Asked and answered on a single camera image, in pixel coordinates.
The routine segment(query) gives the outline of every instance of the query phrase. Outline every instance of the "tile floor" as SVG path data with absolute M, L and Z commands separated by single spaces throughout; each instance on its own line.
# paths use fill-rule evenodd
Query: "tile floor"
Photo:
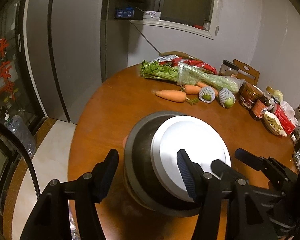
M 68 180 L 68 161 L 76 125 L 57 121 L 33 157 L 40 191 L 51 179 Z M 13 214 L 12 240 L 19 240 L 24 225 L 36 203 L 36 194 L 29 171 L 23 179 Z

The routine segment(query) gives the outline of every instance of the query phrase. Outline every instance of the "gray wire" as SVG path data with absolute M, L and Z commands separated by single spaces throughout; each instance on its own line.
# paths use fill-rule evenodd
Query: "gray wire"
M 154 46 L 151 44 L 151 42 L 149 42 L 149 40 L 143 35 L 143 33 L 140 32 L 140 30 L 139 30 L 132 22 L 130 22 L 130 23 L 131 23 L 131 24 L 136 28 L 136 30 L 143 36 L 143 38 L 147 41 L 147 43 L 149 43 L 150 46 L 151 46 L 152 48 L 154 48 L 159 54 L 161 54 L 161 52 L 158 51 L 158 49 L 157 49 L 156 47 L 154 47 Z

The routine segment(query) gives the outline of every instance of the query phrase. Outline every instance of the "carrot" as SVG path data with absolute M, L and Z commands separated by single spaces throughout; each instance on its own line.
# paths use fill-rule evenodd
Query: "carrot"
M 198 98 L 190 100 L 189 98 L 187 98 L 186 93 L 184 93 L 183 91 L 178 91 L 178 90 L 161 90 L 161 91 L 155 92 L 155 94 L 156 94 L 156 96 L 158 96 L 160 98 L 167 99 L 167 100 L 170 100 L 173 102 L 182 103 L 184 101 L 187 101 L 191 105 L 193 105 L 199 101 Z
M 199 94 L 201 87 L 198 86 L 194 86 L 194 85 L 184 85 L 181 86 L 181 91 L 183 91 L 186 94 L 193 94 L 193 95 L 197 95 Z
M 201 87 L 201 88 L 204 88 L 204 87 L 211 87 L 211 86 L 209 86 L 209 85 L 207 85 L 207 84 L 205 84 L 205 83 L 202 83 L 202 82 L 198 82 L 197 83 L 197 86 L 199 86 L 199 87 Z M 215 88 L 213 88 L 212 87 L 212 89 L 213 89 L 213 91 L 214 91 L 214 93 L 216 94 L 216 97 L 218 96 L 218 91 L 215 89 Z

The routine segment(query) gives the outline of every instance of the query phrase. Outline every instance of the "red carton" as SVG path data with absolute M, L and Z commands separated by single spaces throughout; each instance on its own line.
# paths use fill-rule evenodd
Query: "red carton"
M 275 104 L 273 113 L 276 117 L 278 117 L 279 122 L 282 125 L 282 128 L 284 131 L 290 135 L 292 131 L 295 129 L 295 125 L 288 119 L 288 117 L 285 114 L 285 111 L 281 108 L 279 104 Z

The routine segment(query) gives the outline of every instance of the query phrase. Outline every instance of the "wooden table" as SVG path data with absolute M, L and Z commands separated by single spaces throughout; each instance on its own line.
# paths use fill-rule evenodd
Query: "wooden table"
M 94 93 L 85 106 L 72 140 L 68 180 L 92 171 L 111 148 L 119 152 L 119 165 L 108 197 L 97 204 L 97 212 L 107 240 L 183 240 L 191 239 L 197 216 L 174 218 L 152 212 L 137 204 L 123 185 L 123 139 L 143 117 L 156 111 L 179 111 L 211 125 L 224 140 L 232 167 L 249 178 L 250 184 L 268 188 L 268 180 L 234 158 L 238 148 L 263 157 L 273 157 L 295 171 L 293 143 L 289 137 L 270 133 L 262 122 L 252 119 L 238 102 L 230 109 L 217 100 L 195 106 L 175 103 L 154 95 L 174 89 L 175 84 L 139 77 L 136 66 L 117 73 Z M 219 240 L 224 239 L 226 209 L 222 208 Z

